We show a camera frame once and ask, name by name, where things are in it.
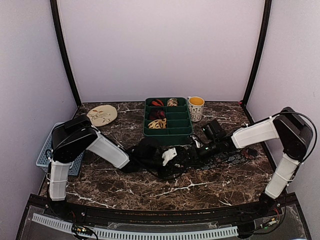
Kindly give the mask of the dark floral necktie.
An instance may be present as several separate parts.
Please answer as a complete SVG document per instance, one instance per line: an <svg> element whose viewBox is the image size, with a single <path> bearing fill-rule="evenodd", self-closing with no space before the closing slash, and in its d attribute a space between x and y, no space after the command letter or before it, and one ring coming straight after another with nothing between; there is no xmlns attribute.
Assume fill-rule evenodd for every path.
<svg viewBox="0 0 320 240"><path fill-rule="evenodd" d="M232 152L222 152L211 156L205 160L184 159L181 163L175 163L173 165L174 170L196 169L196 170L208 170L216 167L223 167L227 165L238 165L249 160L254 160L258 156L258 151L251 148L236 149Z"/></svg>

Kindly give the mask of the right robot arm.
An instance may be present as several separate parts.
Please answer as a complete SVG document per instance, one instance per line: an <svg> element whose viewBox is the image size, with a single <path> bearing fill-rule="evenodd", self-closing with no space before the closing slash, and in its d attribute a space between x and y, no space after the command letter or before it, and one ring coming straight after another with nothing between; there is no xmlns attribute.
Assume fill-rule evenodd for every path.
<svg viewBox="0 0 320 240"><path fill-rule="evenodd" d="M256 144L278 141L281 145L281 158L262 193L266 198L255 205L255 213L260 217L266 217L274 210L273 200L294 180L298 169L314 151L318 140L314 122L291 107L285 107L280 112L230 132L225 132L216 120L205 125L203 131L210 141L200 147L193 145L191 156L196 161Z"/></svg>

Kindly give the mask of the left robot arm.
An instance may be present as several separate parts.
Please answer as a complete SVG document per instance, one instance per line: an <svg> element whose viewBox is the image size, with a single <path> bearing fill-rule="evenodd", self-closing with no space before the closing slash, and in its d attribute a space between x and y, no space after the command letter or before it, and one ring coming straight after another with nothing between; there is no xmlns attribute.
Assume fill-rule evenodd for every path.
<svg viewBox="0 0 320 240"><path fill-rule="evenodd" d="M67 218L71 213L70 206L64 202L69 169L84 151L96 154L123 173L143 169L165 181L175 180L185 173L189 160L184 147L163 150L152 137L145 137L137 145L124 149L93 126L86 115L54 127L51 140L48 197L53 201L51 210L60 218Z"/></svg>

